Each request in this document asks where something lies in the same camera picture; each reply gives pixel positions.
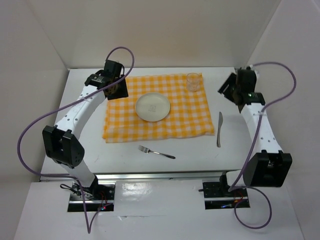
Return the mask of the cream round plate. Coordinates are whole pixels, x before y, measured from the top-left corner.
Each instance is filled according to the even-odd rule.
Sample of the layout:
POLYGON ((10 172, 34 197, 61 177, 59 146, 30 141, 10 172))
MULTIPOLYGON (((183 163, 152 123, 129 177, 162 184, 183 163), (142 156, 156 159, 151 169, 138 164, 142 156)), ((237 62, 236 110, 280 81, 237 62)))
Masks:
POLYGON ((135 113, 144 121, 158 122, 167 117, 171 109, 169 99, 158 92, 140 96, 135 103, 135 113))

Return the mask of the clear plastic cup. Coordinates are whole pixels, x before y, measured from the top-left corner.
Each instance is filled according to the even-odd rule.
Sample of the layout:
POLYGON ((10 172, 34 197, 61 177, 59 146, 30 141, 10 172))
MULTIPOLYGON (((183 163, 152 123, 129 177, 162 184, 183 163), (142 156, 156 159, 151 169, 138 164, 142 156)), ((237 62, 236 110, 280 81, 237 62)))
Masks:
POLYGON ((200 87, 200 82, 200 74, 192 72, 186 75, 186 88, 189 92, 197 92, 200 87))

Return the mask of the yellow white checkered cloth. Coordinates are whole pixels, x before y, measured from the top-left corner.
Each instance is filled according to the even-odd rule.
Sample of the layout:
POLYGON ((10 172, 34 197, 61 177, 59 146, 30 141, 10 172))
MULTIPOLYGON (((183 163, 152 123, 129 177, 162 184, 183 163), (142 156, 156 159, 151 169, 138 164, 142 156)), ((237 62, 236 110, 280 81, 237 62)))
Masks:
POLYGON ((184 139, 214 135, 209 105, 202 82, 196 92, 187 90, 187 75, 166 74, 126 78, 128 97, 106 104, 102 137, 106 143, 184 139), (141 119, 135 111, 139 97, 160 93, 170 102, 169 114, 157 122, 141 119))

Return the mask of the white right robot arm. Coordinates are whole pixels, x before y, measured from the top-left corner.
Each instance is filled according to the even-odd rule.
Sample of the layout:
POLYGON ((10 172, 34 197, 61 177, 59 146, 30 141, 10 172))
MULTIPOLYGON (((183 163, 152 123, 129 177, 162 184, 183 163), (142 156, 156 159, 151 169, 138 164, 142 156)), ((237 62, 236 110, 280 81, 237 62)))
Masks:
POLYGON ((263 94, 255 91, 258 78, 252 66, 238 68, 218 90, 237 106, 252 140, 242 169, 228 171, 221 177, 218 190, 223 196, 230 196, 240 188, 280 188, 293 162, 273 133, 267 115, 269 105, 263 94))

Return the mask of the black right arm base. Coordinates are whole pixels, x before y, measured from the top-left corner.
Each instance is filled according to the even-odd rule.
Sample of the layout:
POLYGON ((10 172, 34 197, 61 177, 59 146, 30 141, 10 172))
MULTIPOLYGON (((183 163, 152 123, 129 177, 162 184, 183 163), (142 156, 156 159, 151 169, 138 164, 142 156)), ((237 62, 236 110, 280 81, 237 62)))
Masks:
POLYGON ((227 177, 222 174, 216 181, 204 181, 198 192, 203 194, 206 210, 222 210, 238 208, 250 208, 250 201, 246 189, 229 191, 227 177))

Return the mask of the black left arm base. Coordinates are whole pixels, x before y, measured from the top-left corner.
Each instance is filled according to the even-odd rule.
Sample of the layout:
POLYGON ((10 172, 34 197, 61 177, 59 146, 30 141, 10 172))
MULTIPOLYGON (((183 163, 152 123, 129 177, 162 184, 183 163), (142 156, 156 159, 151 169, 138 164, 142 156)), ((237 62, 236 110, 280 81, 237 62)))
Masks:
POLYGON ((100 185, 97 191, 93 194, 84 189, 82 195, 80 187, 73 183, 72 186, 64 183, 60 184, 60 188, 70 191, 68 208, 69 213, 80 213, 84 211, 83 199, 85 200, 86 210, 88 212, 113 212, 115 199, 115 184, 100 185))

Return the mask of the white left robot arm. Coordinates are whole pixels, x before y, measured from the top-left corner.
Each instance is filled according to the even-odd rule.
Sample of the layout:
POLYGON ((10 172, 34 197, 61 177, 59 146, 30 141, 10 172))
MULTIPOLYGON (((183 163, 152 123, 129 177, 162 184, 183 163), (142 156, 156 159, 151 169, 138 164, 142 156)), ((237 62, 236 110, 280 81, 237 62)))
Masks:
POLYGON ((88 200, 107 190, 84 161, 85 149, 79 141, 82 130, 97 107, 105 100, 128 97, 125 67, 106 60, 104 68, 91 74, 76 104, 54 126, 42 131, 46 156, 75 178, 75 187, 88 200))

